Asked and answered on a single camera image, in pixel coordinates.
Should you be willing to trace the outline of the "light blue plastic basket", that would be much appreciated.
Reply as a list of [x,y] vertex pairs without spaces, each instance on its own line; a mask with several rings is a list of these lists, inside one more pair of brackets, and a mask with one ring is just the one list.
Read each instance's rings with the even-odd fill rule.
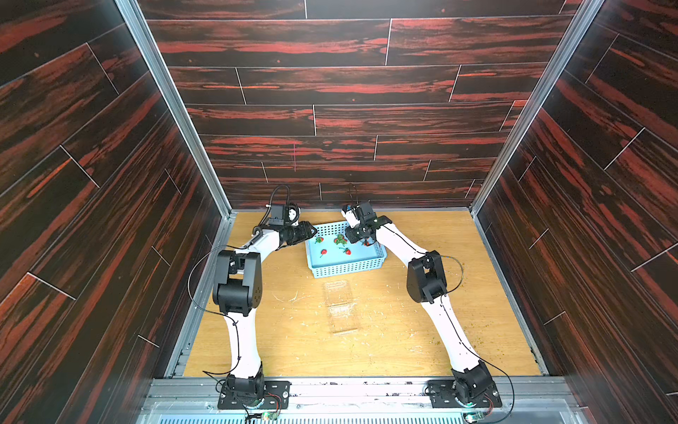
[[349,242],[345,221],[315,226],[317,233],[305,242],[307,265],[315,278],[378,270],[387,258],[385,247],[373,241]]

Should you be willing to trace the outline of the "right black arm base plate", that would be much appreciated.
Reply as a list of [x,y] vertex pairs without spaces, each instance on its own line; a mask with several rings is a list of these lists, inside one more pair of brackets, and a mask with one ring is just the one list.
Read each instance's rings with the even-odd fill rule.
[[499,390],[494,382],[487,387],[461,380],[429,380],[423,391],[433,408],[490,409],[502,406]]

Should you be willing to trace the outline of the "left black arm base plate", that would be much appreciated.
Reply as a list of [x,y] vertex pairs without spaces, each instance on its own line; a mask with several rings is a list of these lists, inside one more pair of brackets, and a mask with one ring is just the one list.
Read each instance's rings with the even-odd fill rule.
[[268,380],[256,383],[245,381],[241,388],[231,388],[224,383],[220,390],[217,409],[220,411],[285,410],[289,406],[291,382]]

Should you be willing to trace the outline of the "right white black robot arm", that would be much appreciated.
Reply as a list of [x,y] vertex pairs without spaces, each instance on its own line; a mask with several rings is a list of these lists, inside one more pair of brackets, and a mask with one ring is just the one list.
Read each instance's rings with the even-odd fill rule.
[[388,217],[378,216],[368,202],[346,205],[342,215],[348,223],[345,236],[350,242],[375,241],[407,266],[407,293],[422,305],[441,337],[450,358],[457,402],[478,405],[495,389],[494,379],[454,313],[442,256],[415,244]]

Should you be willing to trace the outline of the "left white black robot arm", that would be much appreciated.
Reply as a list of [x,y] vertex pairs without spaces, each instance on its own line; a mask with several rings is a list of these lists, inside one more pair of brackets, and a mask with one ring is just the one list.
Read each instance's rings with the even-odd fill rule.
[[218,381],[221,391],[247,403],[265,397],[265,378],[256,337],[256,312],[263,297],[262,263],[273,252],[315,237],[307,221],[259,226],[242,247],[225,249],[216,258],[213,302],[228,325],[231,365]]

